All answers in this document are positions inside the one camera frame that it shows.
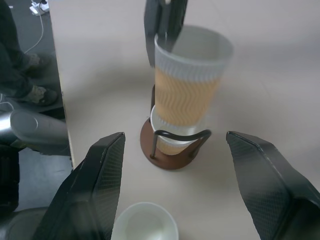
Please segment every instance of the floor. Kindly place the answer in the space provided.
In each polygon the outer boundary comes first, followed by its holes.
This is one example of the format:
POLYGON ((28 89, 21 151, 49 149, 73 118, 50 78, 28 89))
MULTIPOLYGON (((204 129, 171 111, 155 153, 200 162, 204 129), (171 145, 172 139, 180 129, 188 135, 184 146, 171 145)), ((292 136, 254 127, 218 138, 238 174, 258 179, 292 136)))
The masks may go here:
MULTIPOLYGON (((28 0, 6 0, 12 6, 11 12, 16 24, 20 47, 23 51, 33 46, 41 35, 41 22, 38 16, 31 14, 28 0)), ((58 93, 61 92, 54 39, 51 27, 50 14, 42 16, 44 33, 39 44, 30 53, 46 53, 52 56, 52 63, 48 69, 32 79, 37 85, 49 87, 58 93)), ((27 108, 34 112, 53 111, 63 107, 62 98, 52 106, 45 108, 30 107, 26 104, 9 100, 15 109, 27 108)), ((19 206, 16 211, 47 207, 51 203, 61 183, 72 171, 71 159, 68 156, 48 156, 25 148, 19 152, 20 184, 19 206)))

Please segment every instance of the person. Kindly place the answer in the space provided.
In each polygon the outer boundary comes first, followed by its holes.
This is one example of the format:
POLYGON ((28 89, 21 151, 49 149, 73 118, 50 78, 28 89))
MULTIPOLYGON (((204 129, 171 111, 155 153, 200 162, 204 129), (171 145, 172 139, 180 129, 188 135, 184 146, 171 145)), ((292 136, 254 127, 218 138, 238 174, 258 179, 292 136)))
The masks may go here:
POLYGON ((21 51, 11 10, 5 0, 0 0, 0 93, 39 107, 53 104, 58 94, 33 84, 28 77, 49 63, 49 56, 21 51))

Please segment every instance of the pants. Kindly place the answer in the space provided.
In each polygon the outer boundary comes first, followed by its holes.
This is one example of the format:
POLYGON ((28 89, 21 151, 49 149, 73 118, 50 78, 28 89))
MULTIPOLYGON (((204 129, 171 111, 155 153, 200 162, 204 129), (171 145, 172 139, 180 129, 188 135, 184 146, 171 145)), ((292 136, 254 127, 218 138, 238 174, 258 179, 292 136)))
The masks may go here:
POLYGON ((32 90, 32 83, 17 69, 26 65, 28 58, 21 51, 17 28, 5 0, 0 0, 0 93, 22 98, 32 90))

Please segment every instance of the table surface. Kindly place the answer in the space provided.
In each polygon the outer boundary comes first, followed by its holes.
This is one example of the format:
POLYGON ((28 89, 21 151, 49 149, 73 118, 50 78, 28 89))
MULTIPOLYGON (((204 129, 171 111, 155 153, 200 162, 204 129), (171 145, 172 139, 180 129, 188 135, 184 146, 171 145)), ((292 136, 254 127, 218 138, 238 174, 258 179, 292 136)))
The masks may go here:
POLYGON ((72 161, 98 139, 125 132, 117 216, 154 202, 181 240, 259 236, 237 185, 227 131, 273 143, 320 191, 320 2, 189 0, 185 24, 228 37, 235 55, 207 115, 211 138, 177 171, 148 162, 140 130, 154 70, 145 47, 145 0, 51 0, 54 43, 72 161))

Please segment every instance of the disposable coffee cup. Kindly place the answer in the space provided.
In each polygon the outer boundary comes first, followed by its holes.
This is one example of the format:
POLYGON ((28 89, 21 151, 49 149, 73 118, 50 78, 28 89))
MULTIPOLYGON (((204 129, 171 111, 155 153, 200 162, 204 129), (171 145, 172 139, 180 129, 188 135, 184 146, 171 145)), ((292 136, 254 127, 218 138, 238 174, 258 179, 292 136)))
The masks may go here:
POLYGON ((156 113, 174 126, 196 125, 233 55, 232 44, 218 32, 190 25, 173 47, 158 36, 154 42, 156 113))
MULTIPOLYGON (((197 125, 193 126, 173 126, 163 121, 156 112, 155 106, 153 106, 150 117, 151 126, 153 132, 157 130, 164 130, 169 133, 179 136, 191 136, 197 134, 205 129, 204 121, 200 121, 197 125)), ((158 136, 156 147, 166 155, 177 155, 185 150, 189 145, 194 143, 193 141, 177 141, 164 136, 158 136)))

